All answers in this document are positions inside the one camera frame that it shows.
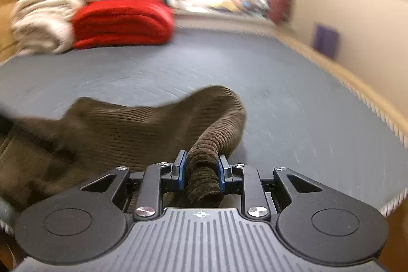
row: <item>black circular pad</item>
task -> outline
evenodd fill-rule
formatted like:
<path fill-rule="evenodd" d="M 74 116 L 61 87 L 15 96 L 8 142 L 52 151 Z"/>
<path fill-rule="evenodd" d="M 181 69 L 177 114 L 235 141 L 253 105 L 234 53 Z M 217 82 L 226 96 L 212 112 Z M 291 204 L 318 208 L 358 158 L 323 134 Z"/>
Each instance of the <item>black circular pad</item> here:
<path fill-rule="evenodd" d="M 44 227 L 54 235 L 70 236 L 85 231 L 92 216 L 80 209 L 61 209 L 51 212 L 44 220 Z"/>
<path fill-rule="evenodd" d="M 28 256 L 61 265 L 102 255 L 126 230 L 124 214 L 104 193 L 72 190 L 23 211 L 15 237 Z"/>
<path fill-rule="evenodd" d="M 331 188 L 294 194 L 278 217 L 281 238 L 304 258 L 325 265 L 354 265 L 376 257 L 388 225 L 373 207 Z"/>
<path fill-rule="evenodd" d="M 315 229 L 323 234 L 344 237 L 357 231 L 360 221 L 349 211 L 325 209 L 313 215 L 312 224 Z"/>

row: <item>purple object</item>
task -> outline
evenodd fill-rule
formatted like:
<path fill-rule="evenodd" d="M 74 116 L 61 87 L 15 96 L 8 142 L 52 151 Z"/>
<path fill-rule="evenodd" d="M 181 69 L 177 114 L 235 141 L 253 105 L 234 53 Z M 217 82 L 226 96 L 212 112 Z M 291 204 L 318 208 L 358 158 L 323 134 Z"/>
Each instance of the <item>purple object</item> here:
<path fill-rule="evenodd" d="M 313 48 L 323 55 L 334 59 L 339 46 L 339 40 L 340 35 L 336 30 L 323 25 L 316 25 Z"/>

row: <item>ridged plastic surface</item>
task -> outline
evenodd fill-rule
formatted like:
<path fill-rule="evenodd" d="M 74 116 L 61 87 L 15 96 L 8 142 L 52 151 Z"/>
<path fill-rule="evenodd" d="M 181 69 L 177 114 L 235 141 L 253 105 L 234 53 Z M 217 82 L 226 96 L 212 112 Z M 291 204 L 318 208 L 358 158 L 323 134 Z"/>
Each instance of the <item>ridged plastic surface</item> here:
<path fill-rule="evenodd" d="M 287 250 L 267 223 L 236 209 L 167 209 L 156 220 L 133 225 L 113 251 L 94 261 L 52 266 L 26 259 L 16 271 L 43 272 L 380 272 L 374 261 L 324 267 Z"/>

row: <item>white wall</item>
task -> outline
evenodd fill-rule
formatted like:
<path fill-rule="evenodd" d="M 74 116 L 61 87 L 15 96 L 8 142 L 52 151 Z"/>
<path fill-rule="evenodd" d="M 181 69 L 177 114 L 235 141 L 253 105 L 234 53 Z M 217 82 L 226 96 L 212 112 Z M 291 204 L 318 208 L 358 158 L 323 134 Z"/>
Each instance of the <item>white wall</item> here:
<path fill-rule="evenodd" d="M 296 0 L 292 25 L 310 44 L 315 22 L 341 34 L 337 61 L 408 117 L 408 2 Z"/>

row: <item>mattress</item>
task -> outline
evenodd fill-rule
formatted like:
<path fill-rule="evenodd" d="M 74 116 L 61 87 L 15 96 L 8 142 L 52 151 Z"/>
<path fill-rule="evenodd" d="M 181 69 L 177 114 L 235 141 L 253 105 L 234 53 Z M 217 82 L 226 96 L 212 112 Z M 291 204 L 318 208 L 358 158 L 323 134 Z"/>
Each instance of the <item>mattress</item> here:
<path fill-rule="evenodd" d="M 286 166 L 384 215 L 405 198 L 406 138 L 348 81 L 280 41 L 265 23 L 201 17 L 191 24 L 186 17 L 178 26 L 166 45 L 14 58 L 0 69 L 0 101 L 17 115 L 56 119 L 82 96 L 153 106 L 225 85 L 248 113 L 230 164 L 252 164 L 261 174 Z"/>

